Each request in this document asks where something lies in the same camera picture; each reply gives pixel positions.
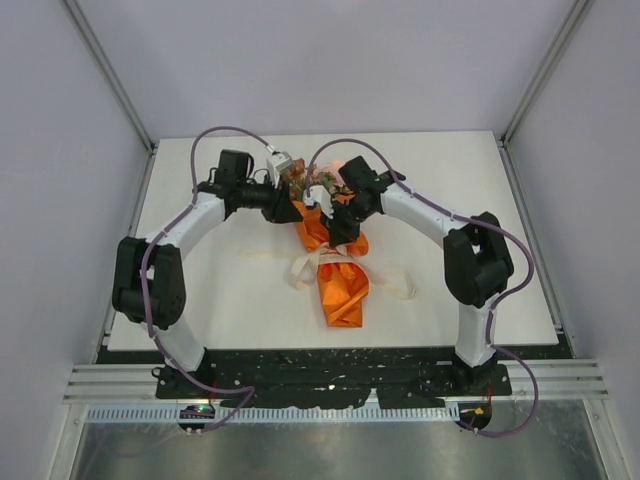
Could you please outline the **fake flower bouquet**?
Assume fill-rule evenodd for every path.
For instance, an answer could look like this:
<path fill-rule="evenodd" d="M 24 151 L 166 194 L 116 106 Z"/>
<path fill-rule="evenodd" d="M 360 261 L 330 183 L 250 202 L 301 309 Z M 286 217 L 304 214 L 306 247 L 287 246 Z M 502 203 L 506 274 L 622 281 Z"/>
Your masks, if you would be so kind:
<path fill-rule="evenodd" d="M 310 177 L 310 185 L 320 185 L 326 188 L 332 197 L 347 197 L 352 194 L 339 173 L 339 169 L 345 165 L 345 161 L 331 160 L 322 165 L 313 165 Z M 289 194 L 292 200 L 302 201 L 306 191 L 306 163 L 299 158 L 293 166 L 283 175 L 284 181 L 289 186 Z"/>

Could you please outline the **orange wrapping paper sheet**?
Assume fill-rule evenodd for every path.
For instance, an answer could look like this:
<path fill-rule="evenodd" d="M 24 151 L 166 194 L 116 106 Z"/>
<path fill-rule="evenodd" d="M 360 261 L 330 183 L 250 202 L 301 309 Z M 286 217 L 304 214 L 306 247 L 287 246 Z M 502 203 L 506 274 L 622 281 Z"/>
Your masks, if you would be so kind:
<path fill-rule="evenodd" d="M 295 201 L 303 220 L 295 225 L 306 253 L 293 261 L 289 283 L 298 290 L 317 286 L 326 324 L 336 328 L 360 328 L 363 301 L 369 294 L 369 278 L 357 263 L 369 251 L 364 234 L 350 244 L 331 247 L 321 223 L 321 211 L 307 210 Z"/>

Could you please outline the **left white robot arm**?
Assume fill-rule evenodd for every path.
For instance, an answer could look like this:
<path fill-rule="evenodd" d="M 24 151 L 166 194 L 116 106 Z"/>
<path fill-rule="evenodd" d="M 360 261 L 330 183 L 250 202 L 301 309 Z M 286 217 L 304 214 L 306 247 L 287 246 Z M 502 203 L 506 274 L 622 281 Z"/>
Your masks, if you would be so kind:
<path fill-rule="evenodd" d="M 143 238 L 122 239 L 117 248 L 114 309 L 147 330 L 169 367 L 182 369 L 179 386 L 193 398 L 212 390 L 214 375 L 201 365 L 206 348 L 184 318 L 183 260 L 205 235 L 240 209 L 258 210 L 273 224 L 302 220 L 283 179 L 294 161 L 285 152 L 269 152 L 267 174 L 257 182 L 249 153 L 223 150 L 209 178 L 193 184 L 185 210 Z"/>

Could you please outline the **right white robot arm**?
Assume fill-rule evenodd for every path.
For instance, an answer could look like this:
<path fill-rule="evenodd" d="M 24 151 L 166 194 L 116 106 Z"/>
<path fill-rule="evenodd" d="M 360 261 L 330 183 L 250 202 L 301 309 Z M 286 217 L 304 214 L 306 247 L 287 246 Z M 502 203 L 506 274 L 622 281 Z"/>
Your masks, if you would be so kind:
<path fill-rule="evenodd" d="M 422 197 L 403 183 L 396 172 L 376 173 L 363 157 L 348 161 L 339 170 L 351 197 L 340 201 L 328 189 L 312 186 L 304 204 L 317 202 L 333 247 L 359 236 L 360 225 L 374 214 L 395 218 L 442 248 L 444 279 L 459 305 L 459 331 L 452 370 L 454 386 L 474 394 L 488 382 L 484 364 L 495 355 L 488 337 L 492 333 L 491 304 L 506 290 L 514 265 L 497 218 L 485 212 L 469 220 Z"/>

